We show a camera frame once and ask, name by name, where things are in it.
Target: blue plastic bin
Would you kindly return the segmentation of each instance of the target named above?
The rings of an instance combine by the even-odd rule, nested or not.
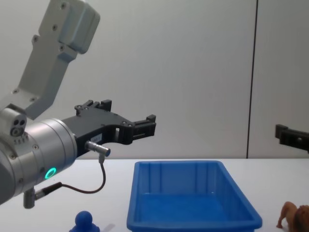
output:
[[[253,232],[262,219],[218,161],[135,164],[133,232]]]

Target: brown toy animal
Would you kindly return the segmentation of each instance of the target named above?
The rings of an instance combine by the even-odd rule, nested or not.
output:
[[[282,229],[282,220],[286,218],[290,232],[309,232],[309,206],[297,208],[292,202],[286,202],[281,210],[277,227]]]

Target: black bracket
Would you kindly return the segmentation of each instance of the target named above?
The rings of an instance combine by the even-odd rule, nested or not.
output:
[[[84,145],[87,141],[99,145],[105,143],[131,144],[133,140],[153,136],[155,133],[155,115],[146,120],[131,122],[118,114],[112,113],[112,101],[87,101],[74,107],[76,116],[63,122],[75,134],[78,155],[88,152]]]
[[[276,138],[280,144],[295,147],[308,151],[309,153],[309,133],[298,130],[291,130],[287,126],[276,125]]]

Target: white wall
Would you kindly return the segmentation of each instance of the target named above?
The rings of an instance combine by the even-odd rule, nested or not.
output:
[[[88,2],[101,14],[93,43],[40,119],[112,99],[129,120],[157,115],[155,137],[108,144],[113,158],[246,156],[255,0]],[[0,1],[0,97],[17,86],[47,4]]]
[[[259,0],[250,158],[308,157],[275,138],[276,124],[309,131],[308,22],[308,0]]]

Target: white table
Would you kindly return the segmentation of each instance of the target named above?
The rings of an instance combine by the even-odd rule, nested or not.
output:
[[[0,206],[2,232],[68,232],[75,216],[91,212],[102,232],[127,232],[126,217],[131,193],[134,163],[139,160],[106,160],[107,182],[94,195],[61,188],[23,208],[22,195]],[[309,204],[309,159],[220,159],[263,219],[257,232],[281,232],[276,223],[285,201]],[[93,190],[102,181],[97,160],[78,160],[55,177],[36,187],[61,181]]]

